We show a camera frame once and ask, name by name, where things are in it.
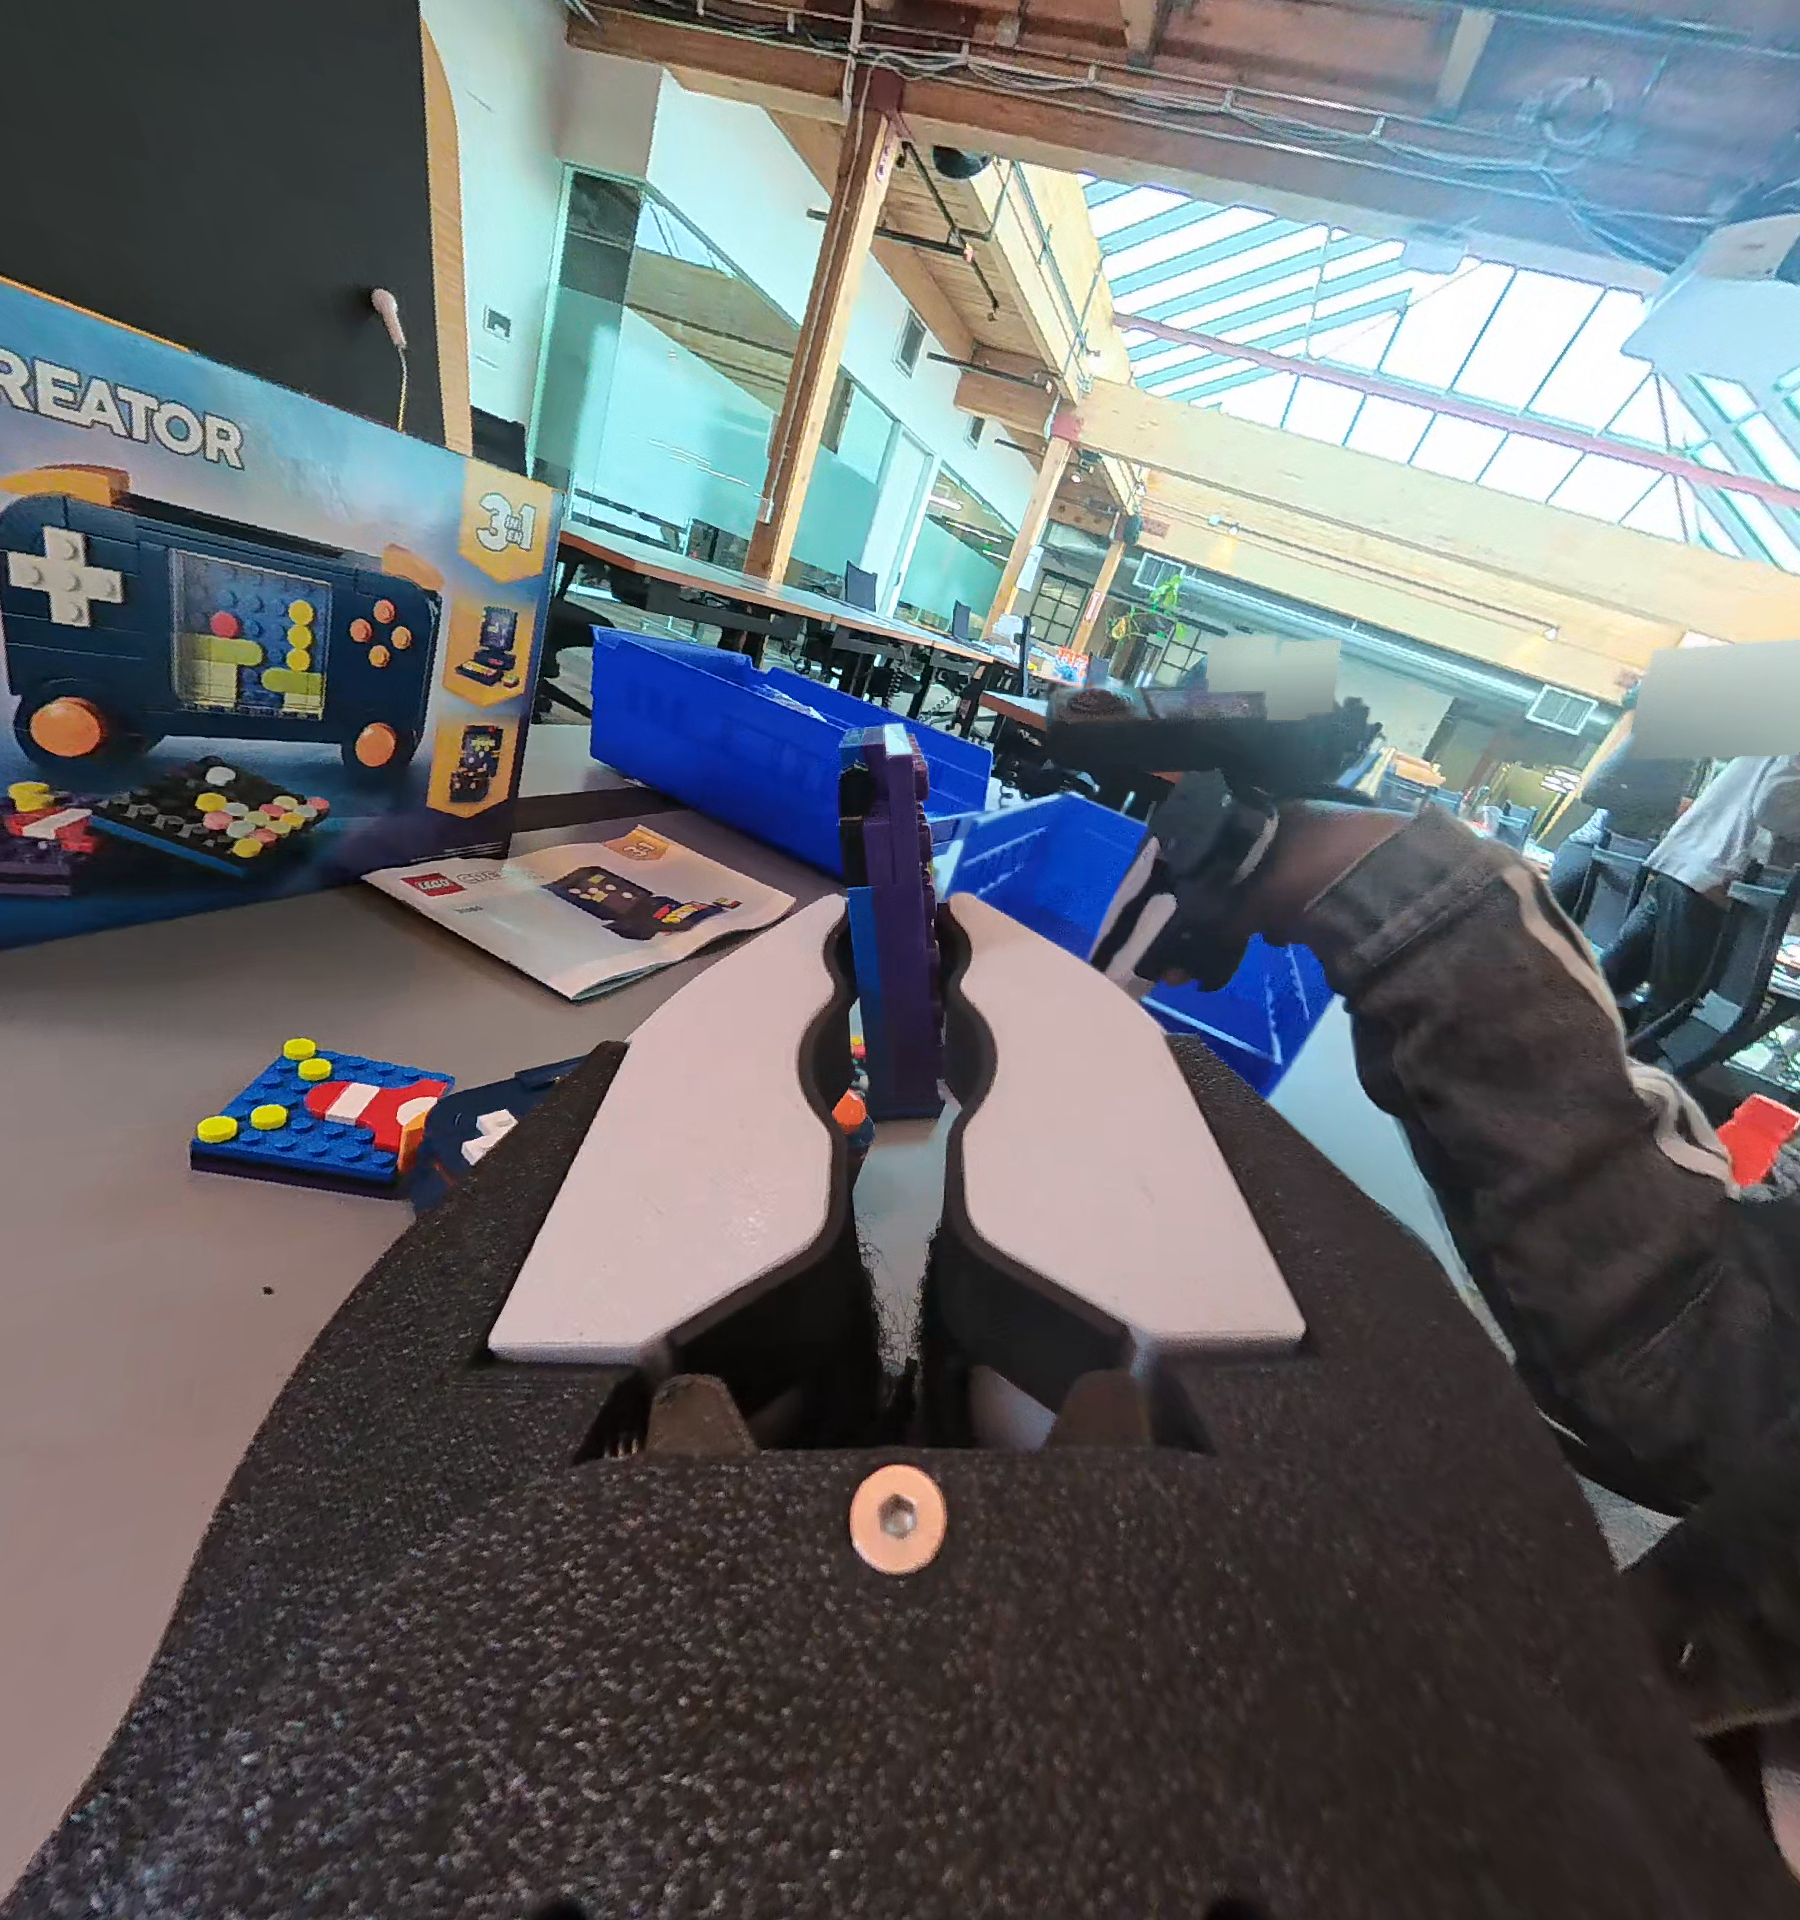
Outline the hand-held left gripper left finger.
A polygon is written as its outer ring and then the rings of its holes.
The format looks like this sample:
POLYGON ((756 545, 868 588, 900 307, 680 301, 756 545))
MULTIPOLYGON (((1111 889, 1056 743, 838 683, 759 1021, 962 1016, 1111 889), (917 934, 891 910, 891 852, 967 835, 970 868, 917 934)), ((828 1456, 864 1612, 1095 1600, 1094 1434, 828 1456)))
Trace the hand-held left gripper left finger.
POLYGON ((487 1336, 493 1357, 659 1361, 821 1248, 843 1194, 845 924, 845 900, 817 900, 640 1025, 487 1336))

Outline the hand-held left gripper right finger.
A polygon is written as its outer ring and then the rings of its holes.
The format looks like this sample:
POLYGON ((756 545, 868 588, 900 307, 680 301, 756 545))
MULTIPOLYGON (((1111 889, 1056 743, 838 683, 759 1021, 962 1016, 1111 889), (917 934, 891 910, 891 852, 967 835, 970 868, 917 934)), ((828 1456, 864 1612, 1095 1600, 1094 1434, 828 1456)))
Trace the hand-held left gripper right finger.
POLYGON ((967 1350, 991 1370, 1293 1354, 1305 1320, 1163 1031, 975 896, 947 901, 944 943, 967 1350))

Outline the blue plastic bin with label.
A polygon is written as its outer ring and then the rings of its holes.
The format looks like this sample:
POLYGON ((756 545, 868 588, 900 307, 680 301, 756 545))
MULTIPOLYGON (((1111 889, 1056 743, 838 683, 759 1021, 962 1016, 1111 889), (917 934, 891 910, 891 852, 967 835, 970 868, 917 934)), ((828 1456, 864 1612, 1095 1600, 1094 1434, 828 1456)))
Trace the blue plastic bin with label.
MULTIPOLYGON (((932 838, 944 897, 973 894, 1087 957, 1142 824, 1094 799, 1056 796, 932 820, 932 838)), ((1254 941, 1220 988, 1157 987, 1142 1008, 1165 1033, 1200 1041, 1254 1090, 1272 1094, 1333 998, 1305 947, 1254 941)))

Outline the purple brick plate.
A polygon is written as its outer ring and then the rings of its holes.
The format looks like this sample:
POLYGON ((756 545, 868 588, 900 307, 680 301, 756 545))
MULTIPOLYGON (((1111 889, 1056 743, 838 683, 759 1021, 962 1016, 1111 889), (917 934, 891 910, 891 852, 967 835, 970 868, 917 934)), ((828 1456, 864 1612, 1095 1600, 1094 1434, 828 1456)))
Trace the purple brick plate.
POLYGON ((840 867, 872 1121, 941 1109, 944 1000, 928 769, 900 721, 842 742, 840 867))

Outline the person's right forearm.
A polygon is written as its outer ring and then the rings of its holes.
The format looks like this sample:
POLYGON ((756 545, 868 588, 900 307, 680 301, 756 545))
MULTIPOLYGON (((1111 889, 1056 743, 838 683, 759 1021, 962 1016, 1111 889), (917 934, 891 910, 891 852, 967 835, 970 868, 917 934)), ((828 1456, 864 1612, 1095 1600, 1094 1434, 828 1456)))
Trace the person's right forearm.
POLYGON ((1800 1395, 1800 1193, 1733 1185, 1544 884, 1445 815, 1307 932, 1527 1391, 1614 1492, 1690 1511, 1800 1395))

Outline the person's right hand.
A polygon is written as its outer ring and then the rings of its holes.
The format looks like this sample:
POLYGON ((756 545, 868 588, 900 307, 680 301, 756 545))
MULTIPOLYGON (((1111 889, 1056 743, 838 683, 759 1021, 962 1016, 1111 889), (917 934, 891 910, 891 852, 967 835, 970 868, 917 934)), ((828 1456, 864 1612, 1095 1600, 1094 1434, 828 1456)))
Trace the person's right hand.
POLYGON ((1241 945, 1248 939, 1305 945, 1314 901, 1399 826, 1400 817, 1369 807, 1323 799, 1283 807, 1269 850, 1233 897, 1223 937, 1241 945))

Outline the navy brick game console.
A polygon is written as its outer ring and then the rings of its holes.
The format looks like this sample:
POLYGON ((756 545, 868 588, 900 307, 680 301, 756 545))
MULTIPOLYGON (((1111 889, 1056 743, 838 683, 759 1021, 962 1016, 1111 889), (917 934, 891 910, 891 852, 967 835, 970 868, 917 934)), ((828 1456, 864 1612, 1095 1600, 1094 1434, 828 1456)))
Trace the navy brick game console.
POLYGON ((418 1150, 408 1172, 406 1199, 422 1215, 448 1199, 458 1186, 593 1053, 546 1061, 476 1086, 443 1094, 422 1121, 418 1150))

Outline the instruction booklet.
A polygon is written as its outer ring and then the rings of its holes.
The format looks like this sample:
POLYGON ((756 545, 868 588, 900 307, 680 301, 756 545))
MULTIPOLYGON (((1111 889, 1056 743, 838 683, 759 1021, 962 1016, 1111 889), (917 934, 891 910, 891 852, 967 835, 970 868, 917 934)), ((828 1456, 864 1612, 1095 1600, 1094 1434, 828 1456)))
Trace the instruction booklet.
POLYGON ((790 894, 649 824, 509 857, 439 855, 364 883, 569 1001, 662 973, 793 907, 790 894))

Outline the blue brick plate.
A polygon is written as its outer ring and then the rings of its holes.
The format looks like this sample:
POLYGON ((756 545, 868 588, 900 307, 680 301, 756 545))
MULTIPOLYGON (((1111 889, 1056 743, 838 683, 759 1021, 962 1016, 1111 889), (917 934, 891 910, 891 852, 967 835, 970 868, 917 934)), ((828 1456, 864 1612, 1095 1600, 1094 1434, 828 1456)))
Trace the blue brick plate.
POLYGON ((399 1199, 447 1071, 289 1037, 239 1093, 197 1120, 193 1172, 399 1199))

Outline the long wooden office desk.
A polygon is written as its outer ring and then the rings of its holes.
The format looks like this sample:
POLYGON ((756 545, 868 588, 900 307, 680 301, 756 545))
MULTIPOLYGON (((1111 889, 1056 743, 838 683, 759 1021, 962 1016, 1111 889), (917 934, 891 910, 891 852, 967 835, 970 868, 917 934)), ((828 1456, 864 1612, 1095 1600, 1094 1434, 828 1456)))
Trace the long wooden office desk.
POLYGON ((614 629, 619 613, 713 627, 724 663, 693 642, 676 642, 676 650, 733 682, 755 666, 781 704, 800 704, 845 727, 906 723, 920 750, 954 746, 965 755, 970 743, 968 731, 939 731, 920 713, 939 666, 967 669, 957 704, 967 715, 978 710, 980 694, 1027 694, 1032 678, 1025 642, 998 652, 647 543, 564 529, 539 644, 534 719, 546 719, 559 704, 593 719, 599 695, 567 692, 557 678, 559 659, 571 648, 593 648, 597 633, 614 629))

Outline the red plastic piece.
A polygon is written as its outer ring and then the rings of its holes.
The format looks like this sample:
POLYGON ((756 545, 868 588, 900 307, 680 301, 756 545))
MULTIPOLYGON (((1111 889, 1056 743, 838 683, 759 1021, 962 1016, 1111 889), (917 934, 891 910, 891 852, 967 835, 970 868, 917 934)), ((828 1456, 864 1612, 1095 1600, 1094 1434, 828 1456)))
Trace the red plastic piece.
POLYGON ((1800 1134, 1800 1111, 1778 1096, 1752 1093, 1718 1123, 1717 1134, 1733 1185, 1752 1188, 1770 1176, 1781 1148, 1800 1134))

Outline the person's torso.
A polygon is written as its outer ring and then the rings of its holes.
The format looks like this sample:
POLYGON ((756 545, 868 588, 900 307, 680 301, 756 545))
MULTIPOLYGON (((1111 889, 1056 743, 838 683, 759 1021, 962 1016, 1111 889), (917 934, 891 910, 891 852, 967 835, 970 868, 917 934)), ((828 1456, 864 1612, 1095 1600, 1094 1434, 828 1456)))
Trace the person's torso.
MULTIPOLYGON (((1775 1183, 1800 1193, 1800 1141, 1775 1183)), ((1800 1395, 1627 1578, 1693 1730, 1750 1748, 1800 1881, 1800 1395)))

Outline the toy set box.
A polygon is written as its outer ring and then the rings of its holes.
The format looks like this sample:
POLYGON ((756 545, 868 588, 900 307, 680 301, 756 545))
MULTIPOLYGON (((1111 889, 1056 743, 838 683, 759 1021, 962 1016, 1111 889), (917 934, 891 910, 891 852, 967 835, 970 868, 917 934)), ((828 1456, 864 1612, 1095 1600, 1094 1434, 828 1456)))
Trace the toy set box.
POLYGON ((0 950, 502 857, 555 534, 0 277, 0 950))

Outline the white ceiling projector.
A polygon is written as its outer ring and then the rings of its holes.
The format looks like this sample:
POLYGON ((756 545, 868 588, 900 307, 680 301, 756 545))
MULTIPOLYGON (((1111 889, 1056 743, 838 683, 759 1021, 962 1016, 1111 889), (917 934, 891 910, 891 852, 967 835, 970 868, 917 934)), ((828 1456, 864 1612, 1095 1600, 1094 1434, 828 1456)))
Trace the white ceiling projector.
POLYGON ((1717 229, 1645 303, 1623 354, 1752 396, 1800 374, 1800 214, 1717 229))

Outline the large black wall panel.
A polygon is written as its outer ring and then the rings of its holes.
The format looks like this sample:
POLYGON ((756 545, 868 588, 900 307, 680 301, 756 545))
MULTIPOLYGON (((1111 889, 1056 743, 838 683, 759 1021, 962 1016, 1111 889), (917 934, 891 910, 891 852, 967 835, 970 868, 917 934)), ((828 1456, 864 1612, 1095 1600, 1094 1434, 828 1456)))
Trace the large black wall panel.
POLYGON ((412 1, 0 1, 0 277, 447 444, 412 1))

